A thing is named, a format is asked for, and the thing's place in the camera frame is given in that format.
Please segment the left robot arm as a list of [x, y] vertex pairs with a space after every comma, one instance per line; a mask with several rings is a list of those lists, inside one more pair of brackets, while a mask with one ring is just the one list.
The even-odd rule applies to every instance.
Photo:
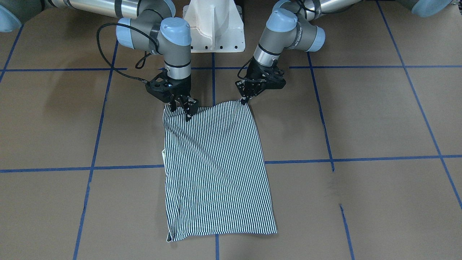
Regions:
[[219, 56], [213, 99], [236, 99], [257, 111], [461, 108], [461, 13], [449, 2], [420, 17], [396, 0], [360, 0], [338, 10], [298, 0], [248, 1], [246, 35], [255, 51]]

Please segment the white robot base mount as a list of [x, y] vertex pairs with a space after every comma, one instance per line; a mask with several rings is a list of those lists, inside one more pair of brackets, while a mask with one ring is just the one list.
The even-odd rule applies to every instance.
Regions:
[[234, 0], [191, 0], [183, 19], [190, 25], [192, 53], [245, 51], [241, 7]]

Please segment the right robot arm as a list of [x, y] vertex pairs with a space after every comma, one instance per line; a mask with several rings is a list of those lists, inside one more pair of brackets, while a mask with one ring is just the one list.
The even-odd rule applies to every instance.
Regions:
[[28, 20], [48, 8], [84, 10], [118, 18], [118, 22], [106, 23], [97, 30], [97, 45], [102, 55], [100, 33], [114, 26], [120, 45], [145, 51], [144, 58], [162, 55], [164, 68], [148, 81], [143, 82], [146, 91], [171, 111], [180, 106], [186, 120], [198, 112], [199, 102], [191, 97], [191, 30], [189, 23], [175, 16], [171, 0], [2, 0], [1, 32], [7, 33], [23, 26]]

